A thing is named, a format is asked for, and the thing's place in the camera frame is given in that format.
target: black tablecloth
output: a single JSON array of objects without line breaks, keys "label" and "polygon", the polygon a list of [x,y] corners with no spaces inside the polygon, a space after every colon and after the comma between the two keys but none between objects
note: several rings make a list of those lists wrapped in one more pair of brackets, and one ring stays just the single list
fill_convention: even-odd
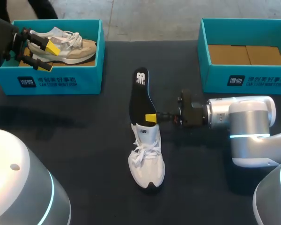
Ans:
[{"label": "black tablecloth", "polygon": [[[128,167],[133,146],[131,75],[150,71],[158,111],[173,111],[182,88],[203,95],[195,41],[107,42],[100,95],[7,97],[0,88],[0,129],[18,136],[57,178],[72,204],[72,225],[255,225],[252,195],[271,170],[233,165],[226,130],[161,125],[166,175],[143,193]],[[273,96],[281,132],[281,96]]]}]

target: shoe insole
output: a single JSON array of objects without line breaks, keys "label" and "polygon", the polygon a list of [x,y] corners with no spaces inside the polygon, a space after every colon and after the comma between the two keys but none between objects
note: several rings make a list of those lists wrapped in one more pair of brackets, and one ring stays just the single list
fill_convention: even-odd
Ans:
[{"label": "shoe insole", "polygon": [[131,123],[153,127],[154,122],[146,121],[147,114],[155,114],[156,109],[149,95],[149,71],[141,67],[133,73],[132,91],[129,104]]}]

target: concrete floor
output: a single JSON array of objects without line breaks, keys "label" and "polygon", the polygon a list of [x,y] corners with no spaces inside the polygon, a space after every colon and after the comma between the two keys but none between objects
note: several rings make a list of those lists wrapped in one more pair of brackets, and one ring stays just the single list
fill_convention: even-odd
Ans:
[{"label": "concrete floor", "polygon": [[[281,18],[281,0],[51,0],[59,18],[100,18],[109,41],[195,40],[202,17]],[[8,0],[11,20],[36,18]]]}]

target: shoelace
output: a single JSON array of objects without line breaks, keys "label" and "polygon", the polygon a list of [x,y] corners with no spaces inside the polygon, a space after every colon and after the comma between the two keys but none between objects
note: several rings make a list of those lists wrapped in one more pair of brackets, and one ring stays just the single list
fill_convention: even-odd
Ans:
[{"label": "shoelace", "polygon": [[133,160],[135,166],[139,166],[144,159],[155,159],[157,156],[161,154],[161,147],[157,146],[156,144],[159,140],[157,139],[153,144],[143,144],[139,143],[139,140],[136,139],[134,153],[137,155],[137,158]]},{"label": "shoelace", "polygon": [[82,48],[82,37],[79,35],[78,32],[70,32],[70,31],[65,31],[65,33],[67,33],[69,36],[66,38],[65,41],[62,41],[62,43],[66,43],[69,42],[70,45],[67,49],[71,48],[72,46],[74,48]]}]

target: cardboard insert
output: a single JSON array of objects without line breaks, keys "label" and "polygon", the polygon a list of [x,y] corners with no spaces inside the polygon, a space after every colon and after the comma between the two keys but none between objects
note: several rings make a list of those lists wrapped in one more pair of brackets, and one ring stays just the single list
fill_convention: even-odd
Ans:
[{"label": "cardboard insert", "polygon": [[208,50],[212,64],[281,66],[278,47],[208,45]]}]

